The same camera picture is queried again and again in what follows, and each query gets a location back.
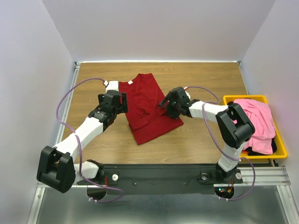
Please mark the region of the aluminium frame rail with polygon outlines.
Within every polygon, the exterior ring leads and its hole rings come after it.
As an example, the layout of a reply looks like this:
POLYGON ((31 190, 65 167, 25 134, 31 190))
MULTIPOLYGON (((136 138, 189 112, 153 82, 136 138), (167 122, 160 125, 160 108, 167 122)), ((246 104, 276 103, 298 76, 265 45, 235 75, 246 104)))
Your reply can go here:
MULTIPOLYGON (((80 65, 81 65, 81 62, 74 62, 74 73, 72 75, 70 88, 72 88, 76 84, 80 65)), ((62 103, 63 111, 58 112, 58 115, 61 116, 60 118, 62 119, 63 122, 66 122, 66 120, 67 120, 69 109, 71 106, 72 97, 73 97, 73 92, 71 92, 68 95, 68 97, 64 100, 64 103, 62 103)), ((59 129, 58 129, 57 135, 55 137, 54 145, 61 141, 63 133, 64 133, 64 125, 59 124, 59 129)), ((48 187, 47 185, 44 185, 41 182, 37 182, 34 200, 33 200, 31 210, 29 213, 29 217, 28 217, 28 221, 27 221, 28 224, 36 224, 37 223, 38 216, 39 216, 42 202, 43 202, 43 198, 44 198, 45 189, 47 187, 48 187)))

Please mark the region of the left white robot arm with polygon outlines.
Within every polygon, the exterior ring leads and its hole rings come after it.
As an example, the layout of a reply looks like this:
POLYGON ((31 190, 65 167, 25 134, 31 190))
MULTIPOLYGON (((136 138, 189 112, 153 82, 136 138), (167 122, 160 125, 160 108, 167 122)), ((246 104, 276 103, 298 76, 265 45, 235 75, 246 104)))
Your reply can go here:
POLYGON ((108 90, 98 95, 98 99, 99 105, 76 130, 55 146, 45 146, 41 151, 36 177, 39 182, 65 193, 79 181, 99 184, 106 179, 102 164, 93 160, 74 163, 77 157, 83 156, 83 149, 114 123, 118 114, 128 112, 124 92, 108 90))

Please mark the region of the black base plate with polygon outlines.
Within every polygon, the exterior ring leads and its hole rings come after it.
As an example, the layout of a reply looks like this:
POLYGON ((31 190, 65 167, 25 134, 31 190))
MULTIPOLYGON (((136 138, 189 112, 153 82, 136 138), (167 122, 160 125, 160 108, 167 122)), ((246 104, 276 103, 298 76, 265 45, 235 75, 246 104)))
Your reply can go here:
POLYGON ((108 185, 125 195, 214 194, 214 186, 243 182, 239 169, 222 175, 215 164, 105 164, 108 185))

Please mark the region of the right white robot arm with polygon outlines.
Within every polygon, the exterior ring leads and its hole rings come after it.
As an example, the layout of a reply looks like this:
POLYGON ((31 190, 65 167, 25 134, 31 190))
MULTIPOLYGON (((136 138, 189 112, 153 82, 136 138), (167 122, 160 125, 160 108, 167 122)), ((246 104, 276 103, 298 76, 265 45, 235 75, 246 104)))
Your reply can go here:
POLYGON ((203 119, 213 142, 221 152, 214 171, 215 178, 220 182, 226 182, 233 177, 241 160, 241 152, 255 132, 254 125, 239 104, 231 103, 224 106, 218 105, 217 102, 191 100, 185 88, 177 87, 169 91, 158 106, 166 109, 167 115, 173 119, 178 119, 180 115, 203 119), (224 148, 215 140, 208 126, 209 121, 218 124, 224 148))

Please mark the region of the yellow plastic bin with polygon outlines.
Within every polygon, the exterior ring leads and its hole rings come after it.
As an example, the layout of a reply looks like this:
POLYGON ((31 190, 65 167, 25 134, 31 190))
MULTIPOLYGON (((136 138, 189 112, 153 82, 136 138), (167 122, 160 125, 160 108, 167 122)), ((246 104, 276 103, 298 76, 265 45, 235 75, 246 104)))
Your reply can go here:
POLYGON ((284 159, 287 151, 275 124, 267 99, 263 95, 225 95, 224 105, 238 103, 256 132, 243 148, 242 157, 249 159, 284 159))

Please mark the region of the red t shirt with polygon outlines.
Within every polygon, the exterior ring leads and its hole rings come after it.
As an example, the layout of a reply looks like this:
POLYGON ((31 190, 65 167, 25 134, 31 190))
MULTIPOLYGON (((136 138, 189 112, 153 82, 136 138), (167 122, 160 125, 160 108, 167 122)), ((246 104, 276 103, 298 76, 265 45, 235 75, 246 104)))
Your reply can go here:
POLYGON ((138 74, 128 82, 119 82, 119 91, 126 93, 126 118, 137 145, 158 138, 184 123, 167 115, 159 104, 165 96, 153 74, 138 74))

